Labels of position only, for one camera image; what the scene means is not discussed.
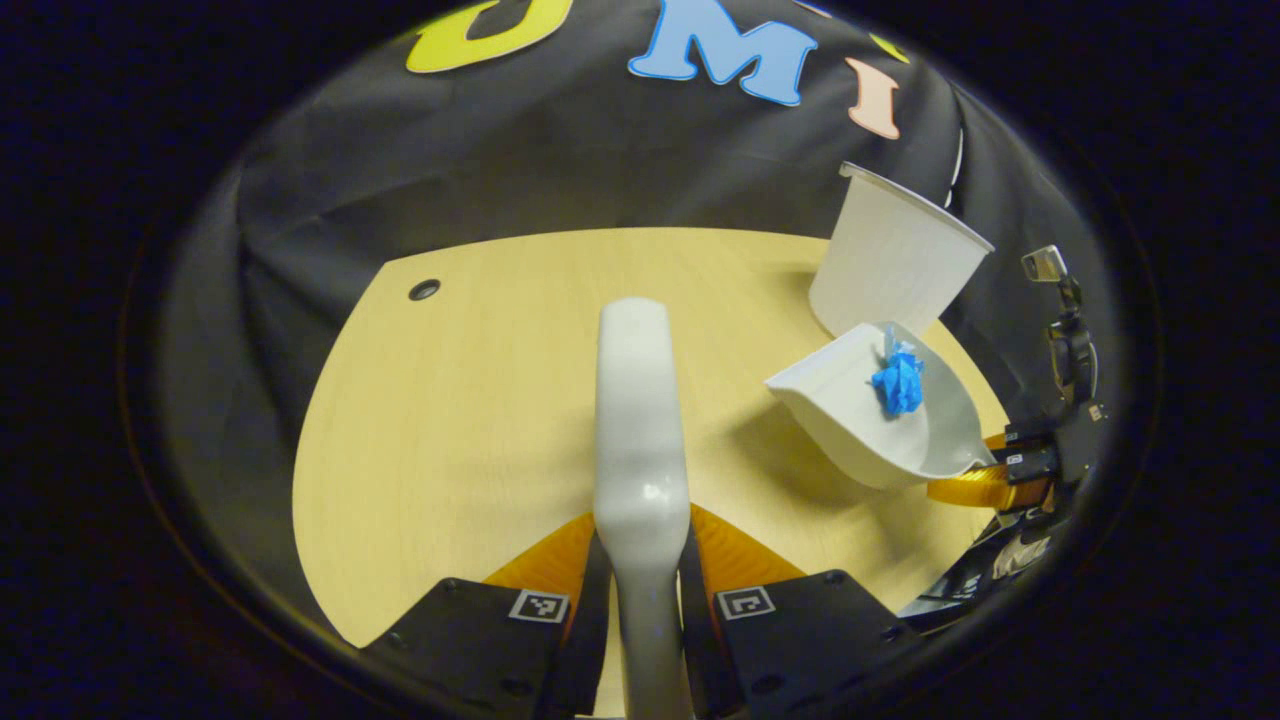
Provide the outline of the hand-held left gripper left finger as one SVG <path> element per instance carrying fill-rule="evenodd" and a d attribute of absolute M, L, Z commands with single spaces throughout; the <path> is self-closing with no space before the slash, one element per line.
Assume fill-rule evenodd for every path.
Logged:
<path fill-rule="evenodd" d="M 484 582 L 448 577 L 361 650 L 438 719 L 575 719 L 595 708 L 612 566 L 591 514 Z"/>

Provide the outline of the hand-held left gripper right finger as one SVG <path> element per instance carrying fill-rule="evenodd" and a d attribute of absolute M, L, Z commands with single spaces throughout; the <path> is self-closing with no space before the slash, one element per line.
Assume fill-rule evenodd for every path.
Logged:
<path fill-rule="evenodd" d="M 851 717 L 923 644 L 846 571 L 803 571 L 700 506 L 678 578 L 703 719 Z"/>

